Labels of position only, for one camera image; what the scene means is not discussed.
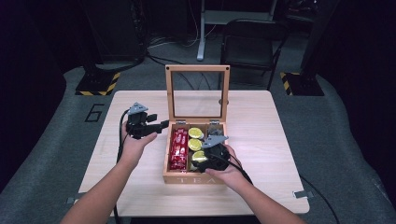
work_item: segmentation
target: wooden box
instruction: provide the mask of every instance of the wooden box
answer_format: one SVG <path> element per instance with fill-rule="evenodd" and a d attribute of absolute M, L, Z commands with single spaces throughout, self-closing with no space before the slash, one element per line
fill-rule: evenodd
<path fill-rule="evenodd" d="M 208 132 L 215 131 L 227 135 L 226 115 L 230 66 L 172 64 L 165 66 L 165 74 L 169 127 L 163 163 L 164 182 L 166 184 L 223 184 L 221 180 L 211 175 L 191 170 L 192 152 L 190 149 L 186 170 L 171 170 L 170 158 L 174 130 L 178 128 L 186 131 L 190 128 L 199 128 L 204 133 L 202 141 L 208 137 Z M 203 79 L 205 79 L 207 90 L 201 89 Z M 196 88 L 191 83 L 199 83 L 200 86 Z M 216 88 L 211 88 L 210 84 L 215 84 Z"/>

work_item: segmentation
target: red package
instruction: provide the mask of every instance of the red package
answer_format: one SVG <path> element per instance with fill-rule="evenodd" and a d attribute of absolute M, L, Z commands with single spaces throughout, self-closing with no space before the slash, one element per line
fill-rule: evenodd
<path fill-rule="evenodd" d="M 174 131 L 170 160 L 171 170 L 185 170 L 188 153 L 188 133 L 183 128 Z"/>

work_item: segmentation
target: gray carpet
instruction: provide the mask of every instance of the gray carpet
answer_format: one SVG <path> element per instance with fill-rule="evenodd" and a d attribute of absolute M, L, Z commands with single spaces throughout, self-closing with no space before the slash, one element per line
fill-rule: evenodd
<path fill-rule="evenodd" d="M 327 198 L 341 223 L 396 223 L 395 210 L 375 171 L 364 161 L 334 88 L 321 77 L 318 83 L 325 93 L 322 97 L 288 96 L 283 88 L 279 73 L 300 71 L 306 41 L 304 35 L 290 37 L 271 89 L 297 168 Z M 219 36 L 206 41 L 203 62 L 196 61 L 197 49 L 197 43 L 191 47 L 167 44 L 148 51 L 183 63 L 219 63 Z M 82 68 L 64 74 L 67 88 L 56 114 L 0 195 L 0 223 L 57 223 L 70 208 L 65 201 L 78 192 L 114 94 L 74 95 L 83 75 Z M 165 89 L 163 66 L 146 59 L 121 73 L 115 91 Z M 230 89 L 263 87 L 232 84 Z M 95 104 L 95 110 L 102 111 L 98 122 L 84 122 Z M 315 197 L 309 200 L 310 211 L 301 217 L 308 223 L 335 223 L 324 200 L 306 182 L 303 184 Z"/>

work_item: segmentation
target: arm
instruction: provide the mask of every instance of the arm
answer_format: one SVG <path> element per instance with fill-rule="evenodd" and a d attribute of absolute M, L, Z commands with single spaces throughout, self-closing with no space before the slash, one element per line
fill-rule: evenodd
<path fill-rule="evenodd" d="M 122 135 L 123 137 L 126 135 L 125 125 Z M 61 223 L 105 223 L 132 170 L 137 166 L 144 147 L 156 136 L 156 133 L 152 133 L 140 140 L 126 137 L 120 161 L 73 205 Z"/>
<path fill-rule="evenodd" d="M 236 158 L 233 149 L 226 147 Z M 231 158 L 231 162 L 237 164 L 234 158 Z M 206 169 L 205 172 L 223 180 L 229 188 L 238 193 L 260 223 L 305 223 L 290 210 L 251 185 L 235 167 L 230 165 L 225 171 Z"/>

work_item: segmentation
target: black equipment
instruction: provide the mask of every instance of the black equipment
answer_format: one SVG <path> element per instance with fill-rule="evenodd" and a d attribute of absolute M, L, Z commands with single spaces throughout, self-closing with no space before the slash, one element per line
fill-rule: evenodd
<path fill-rule="evenodd" d="M 230 153 L 223 144 L 216 144 L 213 147 L 204 148 L 206 161 L 192 161 L 192 165 L 198 168 L 203 173 L 206 168 L 223 171 L 227 169 L 230 159 Z"/>
<path fill-rule="evenodd" d="M 145 111 L 147 107 L 134 103 L 133 106 L 127 112 L 128 121 L 126 123 L 126 132 L 132 136 L 132 138 L 140 139 L 151 133 L 161 133 L 163 129 L 169 126 L 169 120 L 164 120 L 159 124 L 148 123 L 157 120 L 157 115 L 148 115 Z"/>

